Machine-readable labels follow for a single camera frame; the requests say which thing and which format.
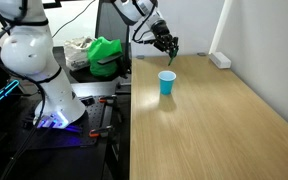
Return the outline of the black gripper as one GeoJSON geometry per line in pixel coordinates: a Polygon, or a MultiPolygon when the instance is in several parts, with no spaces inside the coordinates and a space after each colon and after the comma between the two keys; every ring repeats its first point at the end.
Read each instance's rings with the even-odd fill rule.
{"type": "Polygon", "coordinates": [[[151,27],[155,40],[153,45],[162,52],[176,54],[179,50],[178,38],[173,37],[165,23],[157,23],[151,27]]]}

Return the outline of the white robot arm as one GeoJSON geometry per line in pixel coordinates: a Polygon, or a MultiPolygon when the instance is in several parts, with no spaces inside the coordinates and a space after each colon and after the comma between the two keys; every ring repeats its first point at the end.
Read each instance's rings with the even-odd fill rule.
{"type": "MultiPolygon", "coordinates": [[[[157,0],[109,0],[124,23],[143,20],[154,37],[148,42],[170,57],[179,50],[160,14],[157,0]]],[[[41,88],[44,97],[35,109],[34,123],[40,127],[64,129],[85,112],[68,77],[56,62],[49,22],[41,0],[0,0],[0,17],[8,25],[0,57],[10,71],[41,88]]]]}

